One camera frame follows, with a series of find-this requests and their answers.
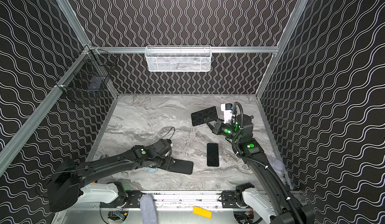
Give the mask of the white smartphone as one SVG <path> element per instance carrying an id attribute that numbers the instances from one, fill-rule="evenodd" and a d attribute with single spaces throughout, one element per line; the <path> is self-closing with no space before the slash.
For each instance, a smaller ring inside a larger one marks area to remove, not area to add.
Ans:
<path id="1" fill-rule="evenodd" d="M 218 119 L 218 111 L 216 106 L 212 106 L 197 112 L 193 112 L 191 115 L 192 126 L 198 126 L 207 122 L 216 121 Z"/>

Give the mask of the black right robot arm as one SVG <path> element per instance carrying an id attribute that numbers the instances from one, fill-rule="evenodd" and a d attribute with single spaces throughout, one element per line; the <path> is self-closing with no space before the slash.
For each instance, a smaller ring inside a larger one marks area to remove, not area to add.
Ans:
<path id="1" fill-rule="evenodd" d="M 226 137 L 235 155 L 253 171 L 267 197 L 260 196 L 255 188 L 240 191 L 241 206 L 250 207 L 255 217 L 267 224 L 312 224 L 313 207 L 303 205 L 271 166 L 262 146 L 253 137 L 252 116 L 240 114 L 231 123 L 222 119 L 204 118 L 204 123 L 216 135 Z"/>

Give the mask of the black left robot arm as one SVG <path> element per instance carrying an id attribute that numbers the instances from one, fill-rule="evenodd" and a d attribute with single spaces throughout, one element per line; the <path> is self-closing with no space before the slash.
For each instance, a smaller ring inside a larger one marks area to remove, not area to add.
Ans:
<path id="1" fill-rule="evenodd" d="M 56 213 L 71 207 L 81 196 L 81 188 L 101 178 L 126 170 L 166 166 L 171 152 L 172 141 L 160 139 L 97 161 L 76 164 L 72 159 L 66 160 L 47 182 L 49 210 Z"/>

